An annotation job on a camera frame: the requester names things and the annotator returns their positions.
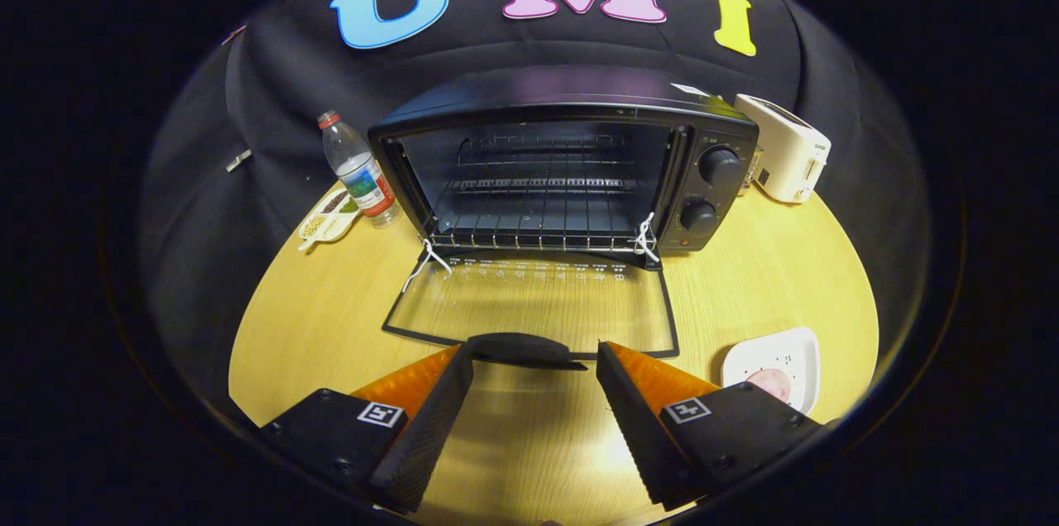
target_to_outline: bottle label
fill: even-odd
[[[390,189],[390,183],[387,183],[375,158],[356,171],[344,176],[342,183],[353,196],[353,201],[357,202],[360,214],[369,218],[382,214],[382,210],[387,210],[394,202],[393,191]]]

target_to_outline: letter u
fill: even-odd
[[[334,0],[342,40],[352,48],[380,48],[415,36],[445,14],[449,0],[416,0],[408,14],[394,20],[379,17],[375,0]]]

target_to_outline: wooden table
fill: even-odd
[[[232,399],[258,425],[318,387],[353,392],[436,352],[381,331],[423,243],[411,221],[295,251],[292,235],[254,292],[232,350]],[[714,383],[731,345],[797,326],[820,341],[828,421],[865,392],[878,351],[867,276],[820,197],[779,204],[756,187],[702,252],[663,258],[681,353],[668,363]],[[474,363],[474,382],[423,506],[424,524],[645,524],[652,506],[591,373]]]

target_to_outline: red bottle cap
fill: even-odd
[[[324,114],[317,116],[317,123],[320,123],[320,129],[326,129],[329,124],[337,123],[341,120],[336,111],[326,111]]]

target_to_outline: water bottle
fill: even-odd
[[[364,139],[342,123],[336,111],[324,112],[317,122],[324,131],[327,163],[345,184],[360,214],[376,229],[385,229],[397,221],[400,204],[394,199],[394,192]]]

